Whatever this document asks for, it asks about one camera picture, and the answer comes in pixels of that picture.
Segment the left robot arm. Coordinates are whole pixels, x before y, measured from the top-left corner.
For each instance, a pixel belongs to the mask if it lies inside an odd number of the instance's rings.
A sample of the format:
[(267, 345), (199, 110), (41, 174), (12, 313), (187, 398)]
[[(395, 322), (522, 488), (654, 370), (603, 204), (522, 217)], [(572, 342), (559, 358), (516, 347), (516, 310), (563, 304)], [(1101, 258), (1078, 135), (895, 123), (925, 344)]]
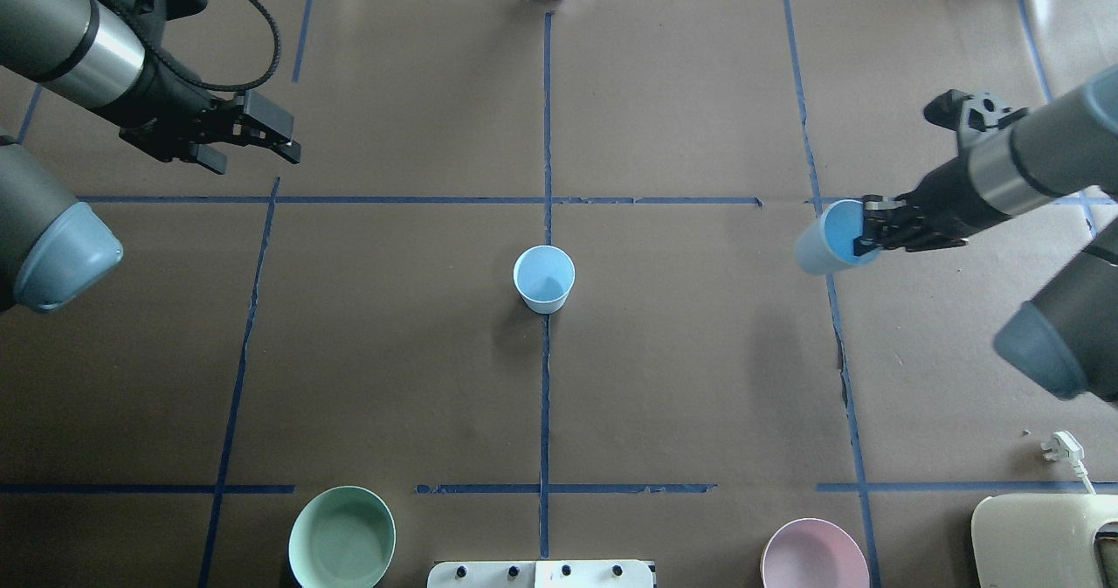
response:
[(124, 250), (107, 222), (37, 158), (66, 163), (63, 176), (105, 169), (107, 146), (121, 141), (160, 163), (227, 170), (220, 146), (256, 146), (299, 163), (294, 118), (260, 86), (282, 58), (280, 23), (259, 0), (272, 42), (259, 77), (214, 83), (163, 45), (165, 26), (207, 8), (208, 0), (3, 0), (3, 69), (67, 102), (79, 118), (28, 141), (3, 131), (3, 310), (50, 314), (107, 276)]

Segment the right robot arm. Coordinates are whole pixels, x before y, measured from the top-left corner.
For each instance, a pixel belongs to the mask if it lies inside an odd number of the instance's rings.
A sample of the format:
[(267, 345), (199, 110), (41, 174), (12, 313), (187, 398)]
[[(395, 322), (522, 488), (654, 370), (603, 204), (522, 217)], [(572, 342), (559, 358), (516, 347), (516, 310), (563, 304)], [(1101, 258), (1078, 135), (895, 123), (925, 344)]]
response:
[[(956, 139), (955, 154), (899, 195), (856, 199), (854, 256), (947, 252), (983, 235), (1026, 241), (1033, 215), (1098, 190), (1115, 199), (1115, 66), (1039, 107), (991, 92), (948, 89), (923, 118)], [(991, 336), (991, 349), (1062, 401), (1115, 406), (1115, 222), (1046, 254), (1046, 277)]]

